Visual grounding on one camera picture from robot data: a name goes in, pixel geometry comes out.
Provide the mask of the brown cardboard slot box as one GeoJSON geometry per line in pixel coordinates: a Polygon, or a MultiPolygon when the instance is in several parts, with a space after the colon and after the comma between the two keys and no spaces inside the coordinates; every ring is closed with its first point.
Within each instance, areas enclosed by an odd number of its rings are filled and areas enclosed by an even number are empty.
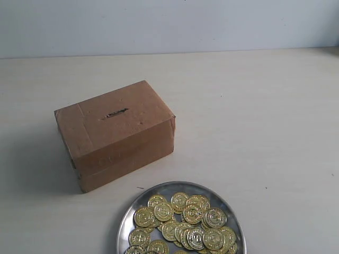
{"type": "Polygon", "coordinates": [[[54,114],[84,193],[174,150],[175,115],[144,80],[54,114]]]}

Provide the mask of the gold coin back middle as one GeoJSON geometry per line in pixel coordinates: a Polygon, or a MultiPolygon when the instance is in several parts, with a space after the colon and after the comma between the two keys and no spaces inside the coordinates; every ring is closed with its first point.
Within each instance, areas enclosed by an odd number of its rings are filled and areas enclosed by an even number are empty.
{"type": "Polygon", "coordinates": [[[177,192],[171,198],[171,206],[175,213],[180,214],[186,207],[186,201],[189,195],[184,192],[177,192]]]}

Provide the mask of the gold coin back left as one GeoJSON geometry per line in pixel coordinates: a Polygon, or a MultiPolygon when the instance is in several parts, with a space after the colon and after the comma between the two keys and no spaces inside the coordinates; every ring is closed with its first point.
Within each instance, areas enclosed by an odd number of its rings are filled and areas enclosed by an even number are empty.
{"type": "Polygon", "coordinates": [[[167,200],[166,198],[163,196],[163,195],[159,195],[159,194],[156,194],[156,195],[153,195],[149,198],[148,202],[147,202],[147,206],[150,208],[150,209],[154,209],[154,207],[159,204],[159,203],[166,203],[167,200]]]}

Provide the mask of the gold coin back right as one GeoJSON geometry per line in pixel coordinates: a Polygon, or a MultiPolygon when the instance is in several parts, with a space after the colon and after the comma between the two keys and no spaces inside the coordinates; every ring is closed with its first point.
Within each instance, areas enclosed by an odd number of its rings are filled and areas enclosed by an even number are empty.
{"type": "Polygon", "coordinates": [[[203,195],[192,195],[186,200],[186,205],[195,204],[199,206],[203,211],[210,208],[210,201],[203,195]]]}

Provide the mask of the gold coin upper left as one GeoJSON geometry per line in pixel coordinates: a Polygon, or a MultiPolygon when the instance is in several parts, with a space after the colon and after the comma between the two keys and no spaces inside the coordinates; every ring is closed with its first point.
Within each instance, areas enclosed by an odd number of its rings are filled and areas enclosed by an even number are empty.
{"type": "Polygon", "coordinates": [[[154,207],[154,215],[156,219],[166,222],[172,218],[174,210],[171,204],[166,202],[161,202],[154,207]]]}

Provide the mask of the gold coin centre top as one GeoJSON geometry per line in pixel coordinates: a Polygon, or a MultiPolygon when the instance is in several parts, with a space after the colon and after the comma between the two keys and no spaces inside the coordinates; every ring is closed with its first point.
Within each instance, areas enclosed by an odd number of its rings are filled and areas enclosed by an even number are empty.
{"type": "Polygon", "coordinates": [[[184,208],[182,214],[187,223],[195,225],[201,222],[203,211],[200,206],[189,204],[184,208]]]}

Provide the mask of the round steel plate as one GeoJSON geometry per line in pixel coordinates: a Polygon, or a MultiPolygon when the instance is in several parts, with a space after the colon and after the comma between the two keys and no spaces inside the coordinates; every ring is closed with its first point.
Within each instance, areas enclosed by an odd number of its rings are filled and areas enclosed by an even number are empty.
{"type": "Polygon", "coordinates": [[[122,217],[116,240],[116,253],[124,253],[129,245],[128,237],[130,232],[135,229],[134,214],[135,211],[147,204],[147,201],[154,194],[160,194],[170,199],[175,192],[185,192],[187,194],[201,194],[206,196],[212,205],[221,208],[227,215],[227,225],[231,227],[237,237],[238,253],[247,253],[246,240],[243,229],[237,219],[237,216],[231,206],[216,192],[209,188],[185,181],[171,181],[155,185],[142,192],[128,207],[122,217]]]}

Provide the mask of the gold coin far left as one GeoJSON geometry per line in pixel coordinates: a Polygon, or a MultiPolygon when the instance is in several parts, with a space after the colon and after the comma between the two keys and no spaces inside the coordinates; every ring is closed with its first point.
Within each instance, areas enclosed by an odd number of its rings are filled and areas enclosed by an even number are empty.
{"type": "Polygon", "coordinates": [[[153,223],[154,215],[150,208],[142,206],[135,211],[133,218],[137,226],[148,228],[153,223]]]}

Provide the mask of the gold coin centre low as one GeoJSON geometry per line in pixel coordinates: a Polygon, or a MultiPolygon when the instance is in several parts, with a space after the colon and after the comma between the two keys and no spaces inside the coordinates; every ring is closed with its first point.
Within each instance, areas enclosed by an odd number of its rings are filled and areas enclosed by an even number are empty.
{"type": "Polygon", "coordinates": [[[178,224],[178,221],[169,220],[162,225],[162,236],[165,240],[170,242],[176,241],[175,228],[178,224]]]}

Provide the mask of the gold coin right top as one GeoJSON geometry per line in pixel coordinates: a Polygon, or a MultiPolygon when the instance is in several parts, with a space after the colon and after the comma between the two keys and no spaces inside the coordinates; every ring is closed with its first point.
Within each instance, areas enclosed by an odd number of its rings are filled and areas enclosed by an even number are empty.
{"type": "Polygon", "coordinates": [[[227,217],[225,213],[217,208],[209,208],[204,212],[204,222],[210,228],[219,229],[223,227],[227,222],[227,217]]]}

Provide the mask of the gold coin lower left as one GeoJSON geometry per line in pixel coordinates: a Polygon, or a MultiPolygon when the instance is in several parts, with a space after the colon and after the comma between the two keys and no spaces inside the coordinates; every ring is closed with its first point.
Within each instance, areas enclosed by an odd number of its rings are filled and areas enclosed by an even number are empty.
{"type": "Polygon", "coordinates": [[[129,243],[146,248],[150,244],[150,234],[145,229],[136,228],[129,234],[129,243]]]}

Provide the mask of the gold coin bottom left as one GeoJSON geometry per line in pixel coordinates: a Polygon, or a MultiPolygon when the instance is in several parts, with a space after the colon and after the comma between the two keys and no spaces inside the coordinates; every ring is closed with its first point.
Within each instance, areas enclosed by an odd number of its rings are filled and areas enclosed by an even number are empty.
{"type": "Polygon", "coordinates": [[[147,251],[155,252],[157,254],[168,254],[169,248],[163,240],[154,240],[150,242],[147,251]]]}

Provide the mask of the gold coin front right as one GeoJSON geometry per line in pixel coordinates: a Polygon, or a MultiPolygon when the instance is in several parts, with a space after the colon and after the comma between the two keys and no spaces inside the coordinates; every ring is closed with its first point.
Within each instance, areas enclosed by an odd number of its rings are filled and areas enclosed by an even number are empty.
{"type": "Polygon", "coordinates": [[[220,250],[224,245],[224,235],[218,229],[207,229],[203,234],[203,244],[210,250],[220,250]]]}

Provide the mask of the gold coin far right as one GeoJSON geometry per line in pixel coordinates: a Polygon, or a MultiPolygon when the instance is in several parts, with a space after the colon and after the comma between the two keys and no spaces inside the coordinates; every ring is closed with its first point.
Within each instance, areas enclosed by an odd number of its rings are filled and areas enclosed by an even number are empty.
{"type": "Polygon", "coordinates": [[[229,246],[232,246],[236,242],[236,235],[233,229],[228,226],[223,226],[219,230],[229,242],[229,246]]]}

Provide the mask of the gold coin bottom edge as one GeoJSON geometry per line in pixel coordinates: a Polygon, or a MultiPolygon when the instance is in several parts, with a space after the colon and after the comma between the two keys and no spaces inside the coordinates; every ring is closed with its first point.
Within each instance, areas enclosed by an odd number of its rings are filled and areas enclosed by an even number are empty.
{"type": "Polygon", "coordinates": [[[129,246],[124,252],[124,254],[145,254],[145,253],[146,249],[136,244],[129,246]]]}

